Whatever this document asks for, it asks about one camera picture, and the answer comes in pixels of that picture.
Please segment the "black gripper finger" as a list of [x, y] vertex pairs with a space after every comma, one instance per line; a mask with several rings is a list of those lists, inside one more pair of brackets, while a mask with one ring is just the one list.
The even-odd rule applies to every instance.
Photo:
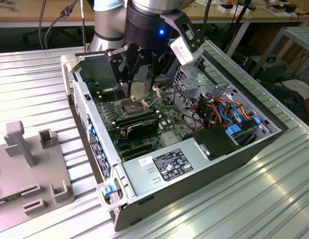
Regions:
[[125, 46], [112, 51], [108, 50], [105, 56], [116, 82], [121, 84], [126, 96], [130, 96], [133, 78], [142, 63], [142, 53], [137, 53], [132, 46]]
[[155, 51], [151, 52], [151, 64], [148, 66], [149, 80], [147, 80], [149, 90], [152, 90], [156, 78], [170, 70], [174, 61], [175, 54], [171, 49], [166, 49], [161, 55]]

